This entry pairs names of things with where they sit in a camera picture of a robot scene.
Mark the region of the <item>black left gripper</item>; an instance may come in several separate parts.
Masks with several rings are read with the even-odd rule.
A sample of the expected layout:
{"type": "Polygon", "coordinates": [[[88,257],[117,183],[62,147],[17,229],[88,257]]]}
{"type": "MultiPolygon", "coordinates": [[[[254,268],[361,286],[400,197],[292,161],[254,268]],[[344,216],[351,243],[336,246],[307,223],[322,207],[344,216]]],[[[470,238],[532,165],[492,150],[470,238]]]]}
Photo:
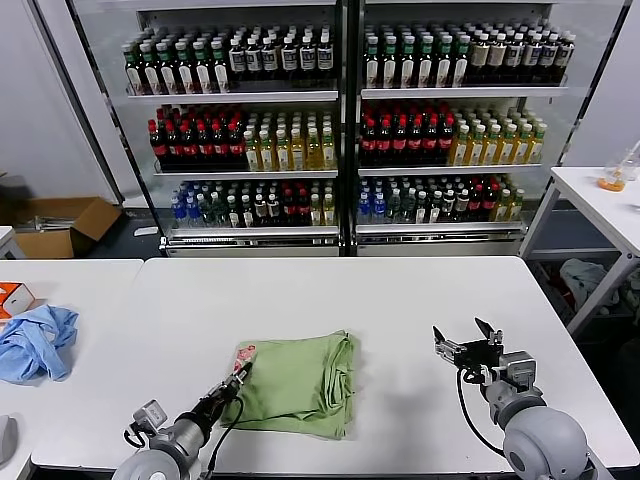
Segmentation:
{"type": "Polygon", "coordinates": [[[242,385],[249,378],[253,365],[245,363],[227,377],[218,386],[214,387],[199,402],[199,412],[209,421],[218,421],[228,404],[234,401],[242,385]]]}

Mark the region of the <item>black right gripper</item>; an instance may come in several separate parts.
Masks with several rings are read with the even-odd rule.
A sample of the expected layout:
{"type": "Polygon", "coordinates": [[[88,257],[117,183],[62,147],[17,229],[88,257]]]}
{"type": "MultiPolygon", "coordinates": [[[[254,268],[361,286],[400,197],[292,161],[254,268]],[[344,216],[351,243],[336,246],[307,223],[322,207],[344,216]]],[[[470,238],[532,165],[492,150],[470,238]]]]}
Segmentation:
{"type": "Polygon", "coordinates": [[[453,358],[453,364],[464,372],[464,379],[495,379],[494,369],[503,354],[503,331],[495,330],[488,322],[475,318],[475,323],[486,340],[457,344],[445,338],[433,326],[435,352],[442,358],[453,358]]]}

